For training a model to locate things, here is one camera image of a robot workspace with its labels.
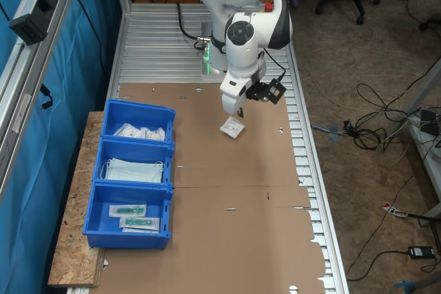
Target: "blue bin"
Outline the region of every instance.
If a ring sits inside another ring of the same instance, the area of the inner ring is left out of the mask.
[[[174,147],[168,144],[148,143],[139,139],[119,139],[101,137],[98,151],[96,153],[93,180],[101,180],[101,170],[105,177],[105,164],[107,160],[117,158],[127,162],[156,163],[161,161],[164,164],[161,184],[148,182],[130,182],[132,184],[151,184],[172,187],[172,156]],[[103,179],[105,182],[115,180]]]
[[[92,183],[83,234],[91,247],[164,249],[169,230],[173,189],[153,185],[131,185],[128,182]],[[111,204],[146,204],[146,217],[159,217],[159,233],[123,232],[119,217],[109,217]]]
[[[172,130],[174,116],[176,112],[173,109],[146,105],[144,103],[129,103],[127,101],[120,101],[108,99],[105,105],[103,128],[101,130],[102,137],[111,137],[118,131],[124,123],[129,123],[137,129],[146,127],[149,130],[157,130],[162,127],[165,131],[165,140],[150,140],[141,138],[126,138],[121,139],[130,140],[144,140],[156,143],[174,144],[172,139]]]

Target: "face mask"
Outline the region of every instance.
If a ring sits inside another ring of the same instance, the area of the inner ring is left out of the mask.
[[[113,158],[101,168],[100,178],[106,166],[105,179],[128,180],[133,182],[161,182],[164,164],[159,161],[152,163],[125,162]]]

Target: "green syringe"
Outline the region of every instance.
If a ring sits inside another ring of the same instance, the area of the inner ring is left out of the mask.
[[[134,218],[127,218],[125,220],[125,225],[153,225],[152,220],[137,220]]]
[[[118,208],[117,213],[143,213],[143,207],[128,207],[128,208]]]

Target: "plywood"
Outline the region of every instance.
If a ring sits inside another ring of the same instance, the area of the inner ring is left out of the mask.
[[[104,250],[90,248],[82,231],[102,124],[103,112],[89,114],[52,261],[50,286],[94,287],[99,283]]]
[[[268,294],[289,293],[291,285],[324,293],[321,248],[310,241],[307,211],[287,203],[289,190],[175,189],[167,248],[106,251],[109,266],[90,293]]]
[[[219,130],[223,111],[219,84],[122,84],[124,100],[164,105],[176,110],[175,187],[298,187],[285,98],[277,105],[246,101],[245,125],[233,139]],[[299,189],[297,207],[309,206]]]

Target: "white package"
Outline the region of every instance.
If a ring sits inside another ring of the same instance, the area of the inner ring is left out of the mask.
[[[162,182],[164,164],[126,162],[113,158],[101,168],[100,178],[110,180],[129,180],[133,182]]]
[[[135,232],[135,233],[159,233],[159,231],[144,230],[144,229],[131,229],[129,227],[123,227],[123,232]]]
[[[159,222],[157,217],[121,217],[119,227],[159,231]]]
[[[145,216],[147,210],[146,204],[119,204],[109,206],[109,217],[121,216]]]
[[[245,126],[241,122],[236,120],[233,116],[230,116],[227,119],[227,122],[225,122],[224,125],[220,127],[220,130],[222,132],[225,132],[227,135],[236,138],[244,127]]]
[[[129,123],[124,123],[113,135],[128,138],[143,138],[144,133]]]
[[[162,127],[157,129],[156,131],[152,131],[148,129],[147,127],[142,127],[141,132],[143,132],[143,137],[145,139],[152,139],[152,140],[165,140],[165,131]]]

